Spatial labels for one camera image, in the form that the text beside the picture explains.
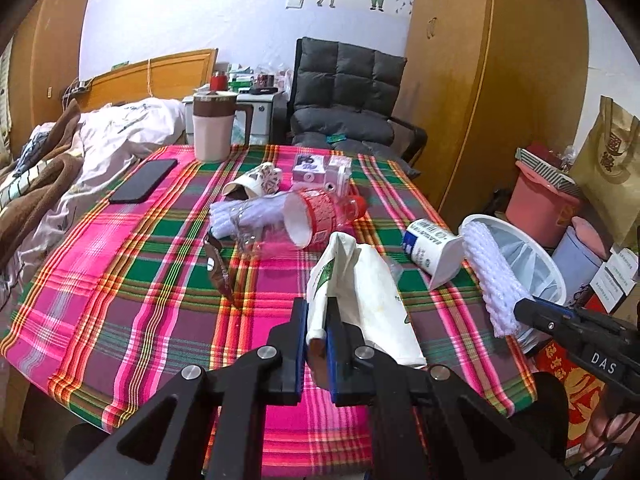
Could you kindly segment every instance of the wooden cabinet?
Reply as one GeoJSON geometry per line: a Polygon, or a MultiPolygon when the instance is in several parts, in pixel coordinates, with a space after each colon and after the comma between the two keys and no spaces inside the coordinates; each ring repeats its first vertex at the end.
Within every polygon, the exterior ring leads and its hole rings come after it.
{"type": "Polygon", "coordinates": [[[62,113],[60,95],[78,77],[87,1],[39,0],[14,36],[9,66],[14,156],[34,127],[62,113]]]}
{"type": "Polygon", "coordinates": [[[513,186],[517,147],[574,140],[584,0],[415,0],[406,56],[396,113],[429,135],[416,184],[451,228],[513,186]]]}

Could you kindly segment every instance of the brown paper bag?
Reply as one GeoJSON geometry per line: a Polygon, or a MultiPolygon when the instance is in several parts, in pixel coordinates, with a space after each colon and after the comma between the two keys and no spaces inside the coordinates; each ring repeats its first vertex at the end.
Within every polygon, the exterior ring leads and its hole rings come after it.
{"type": "Polygon", "coordinates": [[[610,97],[569,176],[590,200],[614,241],[636,247],[640,217],[640,121],[610,97]]]}

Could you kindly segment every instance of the blue bin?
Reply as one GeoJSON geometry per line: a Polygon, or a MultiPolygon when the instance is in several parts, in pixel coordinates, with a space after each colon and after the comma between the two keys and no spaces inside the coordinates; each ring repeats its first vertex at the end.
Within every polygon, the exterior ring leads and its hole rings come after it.
{"type": "Polygon", "coordinates": [[[569,226],[552,256],[566,285],[566,303],[574,298],[576,292],[587,285],[598,272],[602,260],[584,245],[569,226]]]}

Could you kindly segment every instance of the black phone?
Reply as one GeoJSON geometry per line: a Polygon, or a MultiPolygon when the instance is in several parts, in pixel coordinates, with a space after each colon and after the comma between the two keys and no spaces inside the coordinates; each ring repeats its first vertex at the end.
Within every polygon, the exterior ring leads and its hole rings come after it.
{"type": "Polygon", "coordinates": [[[168,173],[176,167],[175,158],[162,158],[145,162],[139,170],[125,180],[110,196],[112,204],[140,204],[154,192],[168,173]]]}

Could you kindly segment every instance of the person's hand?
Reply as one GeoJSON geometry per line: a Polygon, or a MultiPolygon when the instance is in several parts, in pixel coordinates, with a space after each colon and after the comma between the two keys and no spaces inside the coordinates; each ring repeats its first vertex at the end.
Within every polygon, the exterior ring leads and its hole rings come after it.
{"type": "MultiPolygon", "coordinates": [[[[609,442],[609,439],[616,435],[624,426],[628,424],[628,422],[633,418],[633,413],[624,413],[623,415],[617,415],[613,419],[613,421],[609,424],[609,428],[607,429],[607,434],[604,434],[607,422],[609,421],[609,416],[605,413],[604,405],[602,402],[598,403],[596,409],[593,410],[591,414],[591,419],[589,421],[589,425],[587,427],[587,431],[584,433],[584,439],[582,440],[582,445],[580,446],[580,454],[583,457],[590,455],[594,451],[596,451],[600,446],[604,443],[609,442]]],[[[616,440],[613,441],[614,444],[626,444],[631,439],[631,436],[636,431],[640,420],[636,420],[635,423],[629,427],[628,430],[625,431],[622,435],[620,435],[616,440]]],[[[587,465],[591,464],[596,459],[596,457],[591,458],[587,465]]]]}

